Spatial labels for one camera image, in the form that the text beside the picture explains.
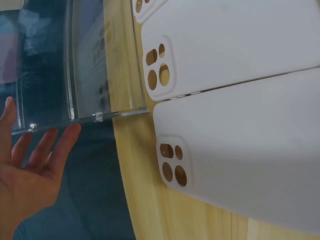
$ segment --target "clear plastic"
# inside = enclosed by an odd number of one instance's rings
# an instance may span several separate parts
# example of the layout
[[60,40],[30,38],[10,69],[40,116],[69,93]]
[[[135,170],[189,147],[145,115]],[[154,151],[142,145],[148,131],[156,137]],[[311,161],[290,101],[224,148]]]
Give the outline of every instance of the clear plastic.
[[13,134],[147,112],[131,0],[0,9],[0,112],[12,96]]

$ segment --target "floor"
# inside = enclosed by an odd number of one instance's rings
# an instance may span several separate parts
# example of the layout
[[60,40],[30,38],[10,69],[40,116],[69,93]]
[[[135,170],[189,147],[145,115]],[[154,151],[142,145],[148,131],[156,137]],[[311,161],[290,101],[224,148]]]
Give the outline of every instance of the floor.
[[[33,147],[41,136],[35,133]],[[111,122],[83,125],[56,204],[21,223],[13,239],[135,239]]]

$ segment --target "white phone case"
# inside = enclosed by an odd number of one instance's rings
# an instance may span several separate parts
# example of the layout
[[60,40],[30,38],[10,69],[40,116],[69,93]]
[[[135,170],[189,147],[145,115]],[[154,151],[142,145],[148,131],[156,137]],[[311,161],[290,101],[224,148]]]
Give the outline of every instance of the white phone case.
[[317,0],[132,2],[155,101],[320,66]]
[[317,68],[157,104],[161,177],[215,206],[320,234],[319,89]]

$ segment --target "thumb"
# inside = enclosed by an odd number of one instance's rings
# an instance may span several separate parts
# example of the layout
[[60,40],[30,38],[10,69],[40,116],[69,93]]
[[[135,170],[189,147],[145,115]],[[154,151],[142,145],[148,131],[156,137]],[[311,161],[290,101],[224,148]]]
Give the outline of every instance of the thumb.
[[5,101],[5,109],[0,118],[1,126],[4,127],[4,129],[1,129],[1,130],[11,132],[16,119],[17,119],[17,109],[16,109],[15,101],[11,96],[9,96]]
[[5,101],[5,109],[0,118],[0,164],[10,164],[12,139],[11,132],[17,118],[17,110],[14,99],[8,97]]

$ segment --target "wooden table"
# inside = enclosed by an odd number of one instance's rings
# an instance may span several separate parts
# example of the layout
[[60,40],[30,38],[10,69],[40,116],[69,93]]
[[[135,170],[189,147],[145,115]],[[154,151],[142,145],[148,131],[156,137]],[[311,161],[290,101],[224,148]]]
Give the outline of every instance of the wooden table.
[[[131,0],[114,1],[122,4],[123,11],[117,16],[121,21],[130,21]],[[141,25],[135,23],[135,27],[142,56]],[[119,47],[128,48],[125,42]],[[126,57],[135,61],[136,56]],[[113,74],[112,87],[118,97],[126,98],[121,79],[130,71],[125,65],[117,71]],[[320,240],[320,236],[240,216],[166,187],[156,156],[152,116],[156,103],[148,96],[146,102],[151,113],[113,120],[124,190],[138,240]],[[119,106],[119,101],[114,99],[111,104]]]

